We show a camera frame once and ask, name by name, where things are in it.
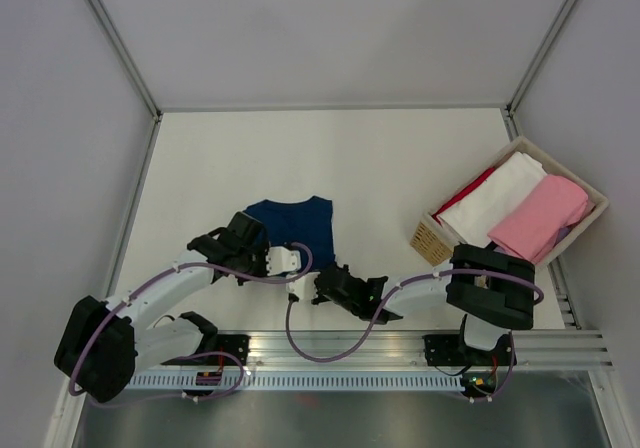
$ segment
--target gray floor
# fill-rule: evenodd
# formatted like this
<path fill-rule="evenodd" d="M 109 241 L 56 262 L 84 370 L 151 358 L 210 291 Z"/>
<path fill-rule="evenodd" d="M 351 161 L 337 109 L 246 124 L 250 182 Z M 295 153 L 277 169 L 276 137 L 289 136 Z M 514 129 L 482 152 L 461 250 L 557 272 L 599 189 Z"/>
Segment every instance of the gray floor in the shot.
<path fill-rule="evenodd" d="M 150 392 L 127 392 L 135 399 Z M 494 403 L 439 393 L 243 392 L 88 408 L 83 448 L 608 447 L 586 376 L 516 375 Z"/>

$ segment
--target white tabletop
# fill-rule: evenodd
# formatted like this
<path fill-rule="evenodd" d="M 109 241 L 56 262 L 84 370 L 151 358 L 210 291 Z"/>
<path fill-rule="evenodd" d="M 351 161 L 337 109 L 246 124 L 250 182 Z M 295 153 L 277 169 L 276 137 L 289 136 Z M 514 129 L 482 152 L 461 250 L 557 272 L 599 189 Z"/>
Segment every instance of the white tabletop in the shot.
<path fill-rule="evenodd" d="M 447 196 L 508 143 L 498 109 L 167 113 L 164 115 L 116 292 L 166 269 L 198 235 L 270 199 L 333 200 L 337 261 L 361 278 L 415 274 L 430 265 L 409 240 L 426 207 Z M 551 278 L 536 329 L 564 328 Z M 282 330 L 282 287 L 229 279 L 171 310 L 196 311 L 221 330 Z M 462 312 L 414 312 L 380 330 L 457 329 Z M 325 303 L 294 306 L 299 330 L 360 330 Z"/>

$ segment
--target dark blue cloth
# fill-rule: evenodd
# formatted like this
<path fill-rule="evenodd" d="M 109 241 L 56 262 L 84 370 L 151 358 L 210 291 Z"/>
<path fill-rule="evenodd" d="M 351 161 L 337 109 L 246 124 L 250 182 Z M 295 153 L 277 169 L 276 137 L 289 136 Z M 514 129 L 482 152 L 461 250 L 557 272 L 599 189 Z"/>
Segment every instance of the dark blue cloth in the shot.
<path fill-rule="evenodd" d="M 318 196 L 300 203 L 264 200 L 244 211 L 265 225 L 271 246 L 284 246 L 294 241 L 307 245 L 313 253 L 311 270 L 326 268 L 334 262 L 331 200 Z M 304 251 L 300 254 L 304 268 L 308 257 Z"/>

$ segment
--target pink towel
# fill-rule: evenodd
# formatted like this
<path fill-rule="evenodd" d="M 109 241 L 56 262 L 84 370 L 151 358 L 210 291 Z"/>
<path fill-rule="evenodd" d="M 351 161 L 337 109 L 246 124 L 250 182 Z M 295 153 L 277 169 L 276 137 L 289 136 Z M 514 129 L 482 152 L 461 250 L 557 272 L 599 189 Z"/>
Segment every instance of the pink towel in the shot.
<path fill-rule="evenodd" d="M 553 249 L 558 231 L 580 221 L 588 201 L 572 181 L 547 175 L 489 238 L 508 254 L 538 263 Z"/>

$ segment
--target beige plastic basket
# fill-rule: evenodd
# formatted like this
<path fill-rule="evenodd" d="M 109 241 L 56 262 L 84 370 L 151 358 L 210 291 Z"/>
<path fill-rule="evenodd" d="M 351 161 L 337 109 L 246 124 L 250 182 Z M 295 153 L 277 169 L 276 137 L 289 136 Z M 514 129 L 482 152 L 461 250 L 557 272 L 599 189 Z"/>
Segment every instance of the beige plastic basket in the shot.
<path fill-rule="evenodd" d="M 571 173 L 563 165 L 555 161 L 551 156 L 542 151 L 536 145 L 531 143 L 524 137 L 515 139 L 512 143 L 504 147 L 486 166 L 475 173 L 458 189 L 451 192 L 451 194 L 445 197 L 440 203 L 438 203 L 433 209 L 428 209 L 422 214 L 422 218 L 418 223 L 418 227 L 411 239 L 411 246 L 422 257 L 427 260 L 432 266 L 438 265 L 443 261 L 449 259 L 453 254 L 453 248 L 459 243 L 464 243 L 464 240 L 460 239 L 457 234 L 447 230 L 440 226 L 433 218 L 432 214 L 435 213 L 439 207 L 445 202 L 450 200 L 454 194 L 458 193 L 465 186 L 475 180 L 481 173 L 491 166 L 500 166 L 504 163 L 514 152 L 520 151 L 531 156 L 533 159 L 542 163 L 542 167 L 545 171 L 552 175 L 562 175 L 565 178 L 570 179 L 583 190 L 586 191 L 589 199 L 594 203 L 595 207 L 593 211 L 586 216 L 577 226 L 575 226 L 569 235 L 558 243 L 553 250 L 536 265 L 537 269 L 546 267 L 551 261 L 553 261 L 560 253 L 567 249 L 567 247 L 575 241 L 575 239 L 591 224 L 596 218 L 598 218 L 602 212 L 609 206 L 609 200 L 606 196 L 600 193 L 598 190 L 588 185 L 576 175 Z"/>

